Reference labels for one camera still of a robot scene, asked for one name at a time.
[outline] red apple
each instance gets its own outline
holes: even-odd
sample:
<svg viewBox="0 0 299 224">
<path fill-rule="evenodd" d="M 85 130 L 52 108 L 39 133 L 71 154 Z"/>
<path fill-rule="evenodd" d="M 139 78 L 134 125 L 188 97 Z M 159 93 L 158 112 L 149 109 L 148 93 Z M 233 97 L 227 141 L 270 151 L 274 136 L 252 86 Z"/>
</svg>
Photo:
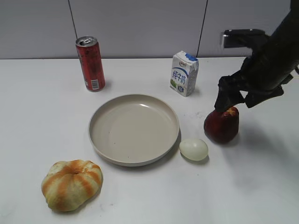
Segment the red apple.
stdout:
<svg viewBox="0 0 299 224">
<path fill-rule="evenodd" d="M 211 112 L 205 120 L 206 136 L 221 144 L 231 141 L 239 131 L 239 111 L 234 106 L 225 112 Z"/>
</svg>

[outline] white table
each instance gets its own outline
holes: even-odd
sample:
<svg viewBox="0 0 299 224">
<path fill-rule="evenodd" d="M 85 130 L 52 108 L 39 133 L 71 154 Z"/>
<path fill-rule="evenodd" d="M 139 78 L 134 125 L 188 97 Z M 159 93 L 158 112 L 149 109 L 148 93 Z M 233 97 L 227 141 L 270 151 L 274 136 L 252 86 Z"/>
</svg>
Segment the white table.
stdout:
<svg viewBox="0 0 299 224">
<path fill-rule="evenodd" d="M 252 109 L 239 105 L 239 137 L 222 147 L 203 121 L 243 58 L 199 60 L 195 92 L 170 89 L 171 59 L 103 60 L 106 87 L 85 89 L 78 60 L 0 61 L 1 224 L 298 224 L 299 79 L 282 97 Z M 112 165 L 92 149 L 87 126 L 104 102 L 142 93 L 177 113 L 182 139 L 202 138 L 205 165 L 172 151 L 140 168 Z M 41 182 L 57 161 L 91 160 L 104 174 L 101 194 L 76 212 L 52 212 Z"/>
</svg>

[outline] pumpkin-shaped bread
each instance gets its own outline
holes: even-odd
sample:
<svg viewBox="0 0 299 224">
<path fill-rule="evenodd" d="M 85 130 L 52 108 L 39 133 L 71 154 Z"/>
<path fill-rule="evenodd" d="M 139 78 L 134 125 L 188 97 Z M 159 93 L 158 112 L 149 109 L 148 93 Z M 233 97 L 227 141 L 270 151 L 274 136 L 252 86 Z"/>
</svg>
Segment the pumpkin-shaped bread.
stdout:
<svg viewBox="0 0 299 224">
<path fill-rule="evenodd" d="M 103 175 L 91 161 L 59 161 L 42 182 L 42 192 L 49 208 L 72 211 L 102 187 Z"/>
</svg>

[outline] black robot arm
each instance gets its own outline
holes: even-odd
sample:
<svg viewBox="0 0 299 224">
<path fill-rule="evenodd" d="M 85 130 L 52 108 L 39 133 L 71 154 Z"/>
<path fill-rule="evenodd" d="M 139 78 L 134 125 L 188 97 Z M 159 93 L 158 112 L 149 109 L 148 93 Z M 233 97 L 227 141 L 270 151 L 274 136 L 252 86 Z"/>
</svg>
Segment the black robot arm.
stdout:
<svg viewBox="0 0 299 224">
<path fill-rule="evenodd" d="M 292 79 L 290 74 L 299 64 L 299 1 L 292 0 L 291 11 L 271 36 L 261 30 L 226 30 L 225 48 L 248 47 L 241 69 L 231 76 L 221 77 L 215 109 L 245 103 L 251 108 L 267 99 L 281 96 L 282 84 Z M 247 91 L 244 98 L 240 91 Z"/>
</svg>

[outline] egg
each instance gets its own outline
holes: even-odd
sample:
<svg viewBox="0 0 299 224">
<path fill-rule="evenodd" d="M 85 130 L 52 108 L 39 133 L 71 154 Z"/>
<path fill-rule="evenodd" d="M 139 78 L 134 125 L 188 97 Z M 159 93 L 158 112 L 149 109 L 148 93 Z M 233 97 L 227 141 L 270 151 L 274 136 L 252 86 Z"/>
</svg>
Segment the egg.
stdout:
<svg viewBox="0 0 299 224">
<path fill-rule="evenodd" d="M 207 157 L 208 148 L 201 139 L 186 139 L 179 144 L 181 154 L 189 160 L 200 161 Z"/>
</svg>

